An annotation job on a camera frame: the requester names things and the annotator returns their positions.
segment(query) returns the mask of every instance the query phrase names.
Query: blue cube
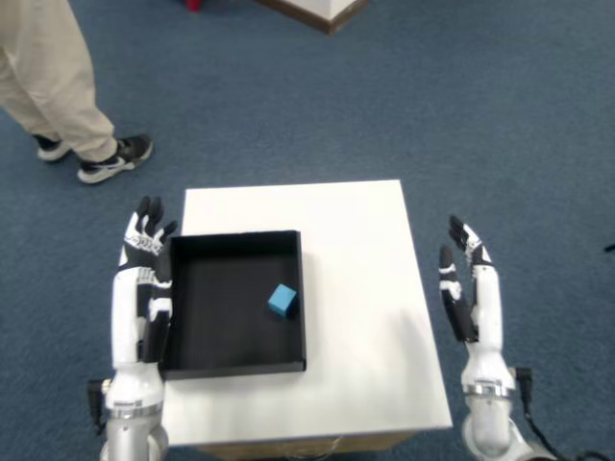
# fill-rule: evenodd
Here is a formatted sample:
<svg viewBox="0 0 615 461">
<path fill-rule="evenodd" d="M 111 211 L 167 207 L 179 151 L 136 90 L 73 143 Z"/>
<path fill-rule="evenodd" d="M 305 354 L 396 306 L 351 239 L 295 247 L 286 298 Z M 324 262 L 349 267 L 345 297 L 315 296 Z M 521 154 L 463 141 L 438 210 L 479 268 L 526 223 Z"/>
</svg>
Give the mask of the blue cube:
<svg viewBox="0 0 615 461">
<path fill-rule="evenodd" d="M 287 317 L 296 296 L 297 292 L 295 290 L 288 288 L 286 285 L 279 284 L 276 291 L 269 298 L 269 308 L 277 314 Z"/>
</svg>

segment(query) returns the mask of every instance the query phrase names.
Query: white robotic hand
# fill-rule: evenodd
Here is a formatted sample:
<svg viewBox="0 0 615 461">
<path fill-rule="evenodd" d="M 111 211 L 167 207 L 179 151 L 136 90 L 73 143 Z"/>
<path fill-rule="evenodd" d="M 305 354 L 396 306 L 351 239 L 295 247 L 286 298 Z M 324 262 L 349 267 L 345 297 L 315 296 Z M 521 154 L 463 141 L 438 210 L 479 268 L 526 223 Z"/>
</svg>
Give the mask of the white robotic hand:
<svg viewBox="0 0 615 461">
<path fill-rule="evenodd" d="M 456 275 L 453 252 L 440 250 L 440 294 L 458 341 L 469 354 L 461 384 L 470 407 L 463 425 L 466 448 L 479 460 L 552 459 L 530 447 L 509 419 L 515 380 L 502 358 L 500 282 L 491 257 L 476 233 L 452 216 L 449 234 L 472 269 L 475 300 L 466 302 Z"/>
<path fill-rule="evenodd" d="M 158 364 L 173 314 L 171 261 L 166 240 L 172 222 L 157 230 L 160 199 L 145 197 L 124 235 L 113 281 L 111 342 L 115 377 L 106 394 L 107 443 L 102 460 L 155 461 L 165 457 L 161 426 L 164 386 Z"/>
<path fill-rule="evenodd" d="M 164 244 L 177 228 L 173 221 L 156 230 L 162 215 L 160 199 L 144 197 L 124 234 L 113 282 L 111 344 L 115 369 L 140 359 L 146 363 L 160 360 L 152 350 L 157 350 L 163 341 L 152 337 L 152 333 L 161 332 L 173 314 L 171 262 Z"/>
</svg>

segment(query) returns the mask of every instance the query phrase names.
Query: beige pants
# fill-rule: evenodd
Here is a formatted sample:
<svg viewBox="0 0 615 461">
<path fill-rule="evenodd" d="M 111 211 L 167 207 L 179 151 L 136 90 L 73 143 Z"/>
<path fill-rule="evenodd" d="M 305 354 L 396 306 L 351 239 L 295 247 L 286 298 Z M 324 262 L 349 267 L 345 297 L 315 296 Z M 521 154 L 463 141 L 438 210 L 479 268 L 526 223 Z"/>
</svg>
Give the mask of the beige pants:
<svg viewBox="0 0 615 461">
<path fill-rule="evenodd" d="M 84 160 L 115 153 L 67 0 L 0 0 L 0 106 L 28 133 L 62 139 Z"/>
</svg>

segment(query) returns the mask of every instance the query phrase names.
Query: black sneaker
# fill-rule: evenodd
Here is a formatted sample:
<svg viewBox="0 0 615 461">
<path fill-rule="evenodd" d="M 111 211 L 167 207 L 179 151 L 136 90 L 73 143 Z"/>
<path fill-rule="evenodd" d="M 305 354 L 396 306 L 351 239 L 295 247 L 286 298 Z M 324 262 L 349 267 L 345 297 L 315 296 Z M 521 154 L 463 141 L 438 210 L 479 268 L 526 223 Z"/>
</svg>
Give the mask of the black sneaker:
<svg viewBox="0 0 615 461">
<path fill-rule="evenodd" d="M 34 138 L 38 143 L 37 157 L 43 161 L 58 161 L 70 152 L 70 147 L 62 140 L 52 141 L 40 134 L 35 134 Z"/>
<path fill-rule="evenodd" d="M 147 134 L 117 139 L 117 151 L 105 161 L 82 161 L 77 177 L 87 184 L 108 180 L 124 170 L 134 170 L 152 155 L 154 142 Z"/>
</svg>

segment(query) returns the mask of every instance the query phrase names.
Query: red object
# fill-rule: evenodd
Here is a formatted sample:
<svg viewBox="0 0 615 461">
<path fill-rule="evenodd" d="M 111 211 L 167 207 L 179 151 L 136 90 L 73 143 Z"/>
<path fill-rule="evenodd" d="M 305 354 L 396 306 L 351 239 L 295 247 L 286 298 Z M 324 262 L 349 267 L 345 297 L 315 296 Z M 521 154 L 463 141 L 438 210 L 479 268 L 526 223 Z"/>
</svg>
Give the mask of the red object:
<svg viewBox="0 0 615 461">
<path fill-rule="evenodd" d="M 185 7 L 191 12 L 198 12 L 201 10 L 201 3 L 203 0 L 185 0 Z"/>
</svg>

